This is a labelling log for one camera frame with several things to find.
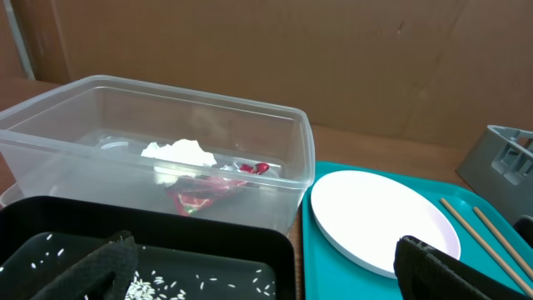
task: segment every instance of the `gray utensil holder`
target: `gray utensil holder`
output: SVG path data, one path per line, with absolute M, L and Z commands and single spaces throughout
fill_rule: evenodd
M 533 215 L 532 152 L 533 132 L 490 125 L 457 173 L 514 224 Z

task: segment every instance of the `cardboard wall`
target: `cardboard wall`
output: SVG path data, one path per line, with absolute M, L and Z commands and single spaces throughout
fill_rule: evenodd
M 110 74 L 468 148 L 533 129 L 531 0 L 12 0 L 39 80 Z
M 0 3 L 0 78 L 24 77 L 6 8 Z

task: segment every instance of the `table surface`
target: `table surface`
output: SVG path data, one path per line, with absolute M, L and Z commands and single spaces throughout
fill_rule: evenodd
M 57 87 L 55 84 L 32 82 L 21 78 L 0 79 L 0 110 Z M 343 163 L 420 178 L 434 179 L 466 187 L 455 169 L 465 152 L 418 142 L 342 132 L 323 126 L 312 126 L 316 160 Z M 0 192 L 15 183 L 9 168 L 0 159 Z M 296 257 L 298 299 L 305 298 L 303 288 L 303 248 L 301 244 L 301 209 L 296 215 L 289 238 Z

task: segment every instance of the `wooden chopstick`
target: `wooden chopstick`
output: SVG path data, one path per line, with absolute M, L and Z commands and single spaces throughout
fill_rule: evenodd
M 485 242 L 483 237 L 479 235 L 479 233 L 476 232 L 472 226 L 444 199 L 441 198 L 441 203 L 444 205 L 444 207 L 459 221 L 459 223 L 466 229 L 466 231 L 487 251 L 492 258 L 500 265 L 501 268 L 503 268 L 504 271 L 515 281 L 516 284 L 529 296 L 530 298 L 533 298 L 533 290 L 531 287 L 527 285 L 524 280 L 518 276 L 518 274 L 513 270 L 506 261 L 501 258 L 492 247 Z
M 527 264 L 527 262 L 518 254 L 518 252 L 507 242 L 506 238 L 498 231 L 498 229 L 492 224 L 492 222 L 489 220 L 488 217 L 478 208 L 474 207 L 474 213 L 476 213 L 477 217 L 483 221 L 485 226 L 491 230 L 492 234 L 500 241 L 501 245 L 507 250 L 507 252 L 515 259 L 516 263 L 520 265 L 522 270 L 529 276 L 531 280 L 533 280 L 533 270 L 531 270 L 530 266 Z

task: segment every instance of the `turquoise tray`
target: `turquoise tray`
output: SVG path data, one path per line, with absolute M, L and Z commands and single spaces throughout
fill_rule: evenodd
M 450 220 L 461 241 L 460 260 L 472 268 L 497 280 L 506 286 L 521 291 L 501 267 L 474 240 L 471 235 L 439 203 L 441 198 L 448 202 L 466 221 L 496 250 L 515 271 L 532 286 L 533 282 L 522 272 L 498 240 L 485 227 L 472 211 L 478 207 L 500 230 L 515 250 L 533 265 L 533 250 L 516 233 L 513 227 L 483 198 L 456 185 L 436 182 L 416 177 L 408 177 L 388 172 L 380 172 L 362 167 L 351 167 L 331 162 L 316 164 L 316 180 L 322 176 L 341 170 L 359 170 L 379 174 L 414 189 L 427 198 Z M 376 275 L 357 266 L 342 256 L 322 235 L 316 225 L 310 204 L 312 187 L 303 198 L 303 248 L 306 299 L 343 300 L 343 299 L 401 299 L 400 289 L 394 279 Z

